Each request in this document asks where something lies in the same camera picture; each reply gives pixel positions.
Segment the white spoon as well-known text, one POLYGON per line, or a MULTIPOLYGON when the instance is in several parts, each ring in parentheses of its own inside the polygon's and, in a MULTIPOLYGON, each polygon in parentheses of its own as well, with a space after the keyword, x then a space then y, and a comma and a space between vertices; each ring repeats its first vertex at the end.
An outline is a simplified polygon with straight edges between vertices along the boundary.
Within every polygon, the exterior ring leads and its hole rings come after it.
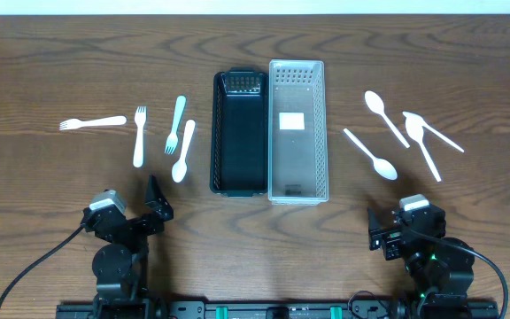
POLYGON ((394 123, 390 120, 385 112, 385 105, 382 98, 372 90, 367 90, 364 93, 364 99, 367 107, 373 113, 380 115, 385 123, 388 125, 391 132, 395 135, 398 141, 405 146, 405 148, 409 148, 410 144, 406 141, 405 137, 398 130, 398 128, 394 125, 394 123))
POLYGON ((450 146, 454 147, 455 149, 457 149, 458 151, 460 152, 464 152, 464 149, 462 147, 460 147, 459 145, 457 145, 455 142, 453 142, 451 139, 449 139, 447 136, 444 136, 442 133, 440 133, 439 131, 437 131, 435 128, 432 128, 419 114, 417 113, 411 113, 411 112, 407 112, 407 111, 403 111, 403 115, 408 119, 408 120, 413 120, 415 122, 417 122, 418 124, 420 124, 421 126, 423 126, 424 128, 427 128, 428 130, 430 130, 432 133, 434 133, 436 136, 438 136, 439 138, 441 138, 444 142, 448 143, 450 146))
POLYGON ((392 181, 398 178, 397 170, 389 161, 376 157, 349 129, 345 128, 344 133, 371 159, 374 171, 378 175, 392 181))

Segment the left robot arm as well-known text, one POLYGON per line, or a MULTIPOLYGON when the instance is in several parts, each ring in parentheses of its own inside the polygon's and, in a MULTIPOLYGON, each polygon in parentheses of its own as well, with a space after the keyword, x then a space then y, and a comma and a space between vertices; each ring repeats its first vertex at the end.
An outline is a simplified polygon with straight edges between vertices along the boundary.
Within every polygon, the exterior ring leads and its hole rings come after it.
POLYGON ((81 226, 107 242, 92 261, 97 295, 90 318, 168 317, 166 303, 148 288, 148 237, 163 232, 164 223, 174 218, 154 175, 149 176, 145 205, 149 213, 128 219, 124 199, 106 190, 83 210, 81 226))

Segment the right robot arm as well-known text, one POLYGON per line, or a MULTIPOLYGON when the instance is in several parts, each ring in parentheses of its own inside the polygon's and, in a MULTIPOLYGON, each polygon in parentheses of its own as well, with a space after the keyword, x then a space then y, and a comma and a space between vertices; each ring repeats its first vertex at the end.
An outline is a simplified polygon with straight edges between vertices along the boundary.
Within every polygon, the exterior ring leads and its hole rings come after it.
POLYGON ((445 211, 426 199, 403 198, 392 213, 394 225, 384 228, 369 208, 371 251, 387 261, 401 259, 415 292, 390 308, 393 318, 471 318, 468 289, 474 281, 475 251, 446 236, 445 211))

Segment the cream fork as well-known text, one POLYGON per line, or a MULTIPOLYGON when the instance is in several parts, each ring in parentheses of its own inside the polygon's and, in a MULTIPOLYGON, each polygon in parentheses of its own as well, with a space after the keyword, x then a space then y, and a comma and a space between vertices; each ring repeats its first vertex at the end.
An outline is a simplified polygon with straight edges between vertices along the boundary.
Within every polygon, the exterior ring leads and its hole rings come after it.
POLYGON ((59 124, 59 130, 73 130, 86 127, 120 126, 127 123, 125 116, 112 116, 96 120, 82 121, 80 119, 68 119, 59 124))

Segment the white spoon crossed top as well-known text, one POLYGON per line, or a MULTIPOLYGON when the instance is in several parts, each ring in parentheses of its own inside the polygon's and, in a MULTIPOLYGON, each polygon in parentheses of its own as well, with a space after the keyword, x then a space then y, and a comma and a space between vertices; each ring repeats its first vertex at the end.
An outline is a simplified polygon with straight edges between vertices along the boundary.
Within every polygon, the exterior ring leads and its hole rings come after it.
POLYGON ((412 117, 406 117, 405 126, 407 134, 420 146, 422 155, 424 156, 432 175, 435 177, 437 182, 441 182, 442 181, 441 175, 439 174, 436 164, 431 158, 423 141, 424 137, 423 126, 412 117))

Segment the mint green fork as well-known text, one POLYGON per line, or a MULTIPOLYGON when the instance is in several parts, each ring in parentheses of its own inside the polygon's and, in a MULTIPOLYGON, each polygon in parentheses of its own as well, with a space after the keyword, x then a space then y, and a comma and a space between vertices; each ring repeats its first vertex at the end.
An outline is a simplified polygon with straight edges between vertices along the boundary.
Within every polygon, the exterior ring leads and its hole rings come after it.
POLYGON ((173 154, 177 147, 177 144, 178 144, 177 131, 179 128, 181 118, 183 116, 183 112, 184 112, 186 103, 187 103, 187 98, 185 96, 180 95, 178 98, 176 98, 175 106, 174 106, 174 117, 173 117, 172 127, 171 127, 170 134, 168 135, 168 137, 166 139, 165 154, 173 154))

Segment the white fork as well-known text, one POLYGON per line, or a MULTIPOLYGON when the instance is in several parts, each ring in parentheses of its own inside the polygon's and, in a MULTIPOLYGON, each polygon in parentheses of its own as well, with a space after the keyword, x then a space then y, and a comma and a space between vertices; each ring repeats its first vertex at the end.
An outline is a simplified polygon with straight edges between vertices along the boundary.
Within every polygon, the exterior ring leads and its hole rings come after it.
POLYGON ((138 106, 135 111, 135 124, 137 127, 136 138, 135 138, 135 149, 133 155, 133 165, 134 167, 141 167, 144 161, 144 142, 143 142, 143 132, 144 125, 147 119, 147 107, 146 106, 138 106))

